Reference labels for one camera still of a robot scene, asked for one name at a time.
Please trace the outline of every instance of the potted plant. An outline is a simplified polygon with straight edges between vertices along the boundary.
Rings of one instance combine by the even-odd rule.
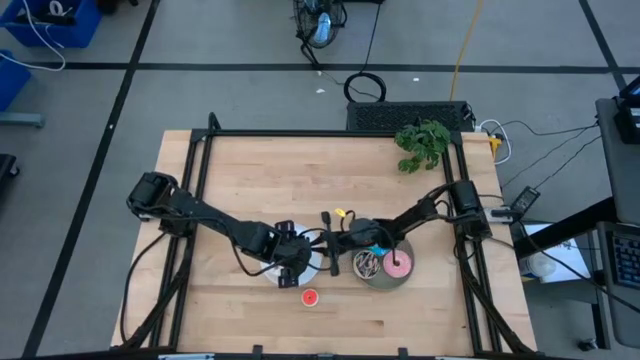
[[[416,125],[407,125],[398,131],[395,143],[412,154],[398,162],[398,170],[414,173],[426,161],[425,169],[431,170],[440,163],[440,155],[451,141],[449,130],[437,121],[418,119]]]

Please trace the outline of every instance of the red bottle cap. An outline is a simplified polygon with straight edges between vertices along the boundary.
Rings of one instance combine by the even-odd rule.
[[[307,289],[302,292],[302,303],[304,306],[316,306],[319,300],[318,292],[313,289]]]

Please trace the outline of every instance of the wooden tabletop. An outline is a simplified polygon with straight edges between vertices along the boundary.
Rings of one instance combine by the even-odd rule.
[[[188,131],[165,132],[156,171],[182,177],[189,136]],[[463,139],[478,192],[499,195],[486,135],[463,134]],[[391,138],[217,137],[204,200],[238,219],[270,224],[291,219],[322,227],[320,212],[335,208],[353,209],[359,217],[393,218],[445,182],[442,167],[400,174],[396,164],[404,156]],[[493,198],[482,202],[500,205]],[[157,237],[157,228],[157,221],[141,225],[134,256]],[[492,231],[495,238],[511,242],[507,226],[492,225]],[[426,223],[408,241],[415,268],[401,288],[370,289],[341,266],[340,276],[323,272],[308,284],[320,301],[307,308],[300,301],[303,288],[278,289],[263,276],[246,276],[229,240],[200,226],[178,349],[246,353],[260,344],[267,353],[394,355],[398,347],[407,347],[412,355],[472,355],[452,226]],[[165,240],[149,251],[132,277],[128,335],[157,299],[167,244]],[[483,246],[496,307],[523,342],[535,348],[513,250],[489,241]],[[259,269],[255,260],[243,256],[243,261],[249,270]],[[485,314],[479,304],[477,308],[484,348],[490,349]],[[170,305],[165,314],[168,322],[172,309]],[[163,343],[168,328],[164,326]],[[116,331],[113,344],[119,343]]]

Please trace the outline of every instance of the teal object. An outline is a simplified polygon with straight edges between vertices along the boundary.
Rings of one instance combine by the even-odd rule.
[[[331,18],[329,14],[322,13],[318,18],[318,30],[316,30],[316,34],[313,36],[313,41],[319,45],[329,41],[329,30],[331,30]]]
[[[381,248],[378,245],[370,246],[367,250],[371,251],[376,256],[385,256],[389,253],[389,251],[391,251],[391,249]]]

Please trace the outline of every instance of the blue bin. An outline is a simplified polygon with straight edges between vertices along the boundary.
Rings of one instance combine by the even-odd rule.
[[[0,50],[0,52],[13,58],[11,53],[6,50]],[[13,98],[18,95],[30,77],[31,73],[24,66],[0,57],[0,111],[9,107]]]
[[[68,9],[69,6],[73,6],[75,9],[74,17],[76,19],[76,25],[51,25],[49,26],[47,34],[45,31],[47,25],[35,24],[34,21],[38,33],[54,47],[56,45],[52,40],[55,40],[55,42],[64,47],[70,48],[85,48],[89,46],[91,38],[96,32],[98,24],[100,24],[100,19],[102,18],[102,14],[96,7],[96,0],[58,1],[62,4],[63,9]],[[27,0],[32,15],[38,13],[38,11],[43,8],[49,9],[49,2],[50,0]],[[0,27],[6,28],[13,37],[24,46],[46,46],[33,32],[31,25],[28,23],[20,24],[14,22],[21,9],[24,9],[22,0],[12,0],[11,4],[9,4],[2,14],[2,17],[0,17]]]

